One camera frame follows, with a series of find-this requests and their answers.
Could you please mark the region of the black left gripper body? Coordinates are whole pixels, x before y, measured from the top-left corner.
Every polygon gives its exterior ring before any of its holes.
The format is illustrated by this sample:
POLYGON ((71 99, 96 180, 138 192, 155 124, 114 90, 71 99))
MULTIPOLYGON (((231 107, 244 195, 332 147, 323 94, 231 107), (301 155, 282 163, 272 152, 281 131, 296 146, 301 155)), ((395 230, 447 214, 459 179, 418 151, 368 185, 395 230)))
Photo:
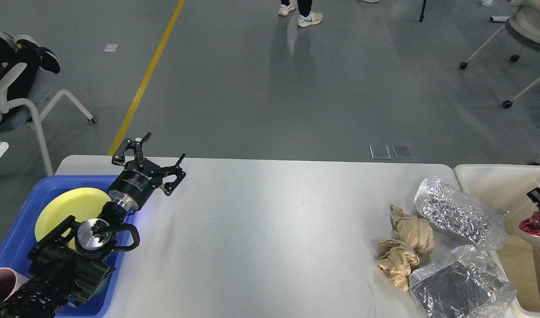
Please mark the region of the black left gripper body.
POLYGON ((153 191, 162 185, 163 178, 157 171, 160 166, 144 161, 143 167, 137 161, 129 161, 123 171, 107 189, 112 201, 123 201, 127 211, 139 211, 151 197, 153 191))

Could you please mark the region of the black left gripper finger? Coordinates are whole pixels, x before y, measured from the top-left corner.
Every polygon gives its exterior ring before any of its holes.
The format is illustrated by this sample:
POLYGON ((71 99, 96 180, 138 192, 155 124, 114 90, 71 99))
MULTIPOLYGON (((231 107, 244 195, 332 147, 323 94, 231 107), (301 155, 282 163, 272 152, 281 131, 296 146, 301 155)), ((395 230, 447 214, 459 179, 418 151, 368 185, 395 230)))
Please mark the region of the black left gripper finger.
POLYGON ((138 170, 143 170, 145 166, 145 158, 141 149, 143 143, 147 142, 152 133, 148 132, 143 138, 138 140, 134 139, 125 139, 117 150, 112 154, 112 164, 117 166, 125 165, 125 153, 126 151, 133 151, 134 160, 136 161, 136 166, 138 170))
POLYGON ((159 167, 155 170, 155 176, 160 178, 159 189, 162 189, 167 197, 174 192, 179 183, 181 183, 186 176, 185 171, 183 171, 183 169, 180 167, 185 157, 186 153, 182 153, 175 165, 159 167), (164 182, 164 179, 170 176, 175 176, 175 180, 171 182, 164 182))

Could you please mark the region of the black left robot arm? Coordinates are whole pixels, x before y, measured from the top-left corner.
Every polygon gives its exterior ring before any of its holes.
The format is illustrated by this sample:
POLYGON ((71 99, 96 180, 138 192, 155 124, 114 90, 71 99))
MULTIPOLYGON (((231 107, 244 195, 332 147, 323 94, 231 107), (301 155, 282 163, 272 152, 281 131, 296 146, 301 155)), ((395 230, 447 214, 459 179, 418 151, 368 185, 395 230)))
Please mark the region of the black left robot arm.
POLYGON ((31 278, 6 300, 0 318, 53 318, 70 300, 86 304, 100 284, 116 270, 106 262, 115 252, 140 244, 140 235, 127 217, 140 211, 156 189, 170 196, 186 176, 181 162, 161 167, 143 155, 142 139, 126 139, 112 155, 123 169, 108 187, 100 213, 87 221, 65 217, 28 252, 31 278))

